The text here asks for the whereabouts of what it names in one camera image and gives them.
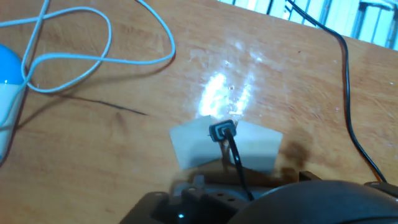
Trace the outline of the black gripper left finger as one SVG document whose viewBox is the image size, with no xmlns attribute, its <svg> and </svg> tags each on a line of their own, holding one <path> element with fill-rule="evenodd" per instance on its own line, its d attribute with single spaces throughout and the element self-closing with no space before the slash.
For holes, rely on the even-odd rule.
<svg viewBox="0 0 398 224">
<path fill-rule="evenodd" d="M 197 175 L 171 194 L 145 194 L 120 224 L 228 223 L 251 201 L 252 193 L 238 185 L 207 184 Z"/>
</svg>

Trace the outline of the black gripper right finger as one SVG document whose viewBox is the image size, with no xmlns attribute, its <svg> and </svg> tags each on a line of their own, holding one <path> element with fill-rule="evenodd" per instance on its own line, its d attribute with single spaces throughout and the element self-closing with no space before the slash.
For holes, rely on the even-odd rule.
<svg viewBox="0 0 398 224">
<path fill-rule="evenodd" d="M 303 181 L 311 181 L 311 180 L 321 180 L 317 175 L 309 172 L 309 171 L 300 171 L 298 173 L 298 179 L 300 182 Z"/>
</svg>

